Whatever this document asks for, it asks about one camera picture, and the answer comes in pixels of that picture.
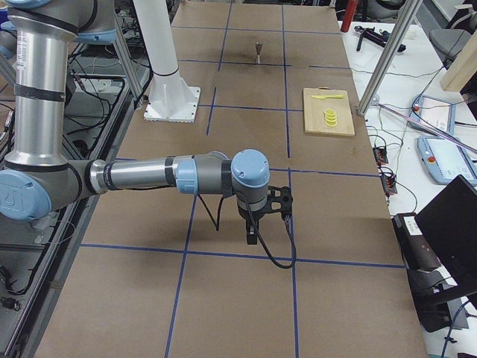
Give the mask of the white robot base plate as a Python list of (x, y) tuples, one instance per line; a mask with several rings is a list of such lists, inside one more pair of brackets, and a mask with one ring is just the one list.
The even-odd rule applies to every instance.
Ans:
[(192, 123), (200, 99), (200, 87), (185, 85), (176, 94), (167, 85), (152, 89), (144, 118), (147, 121)]

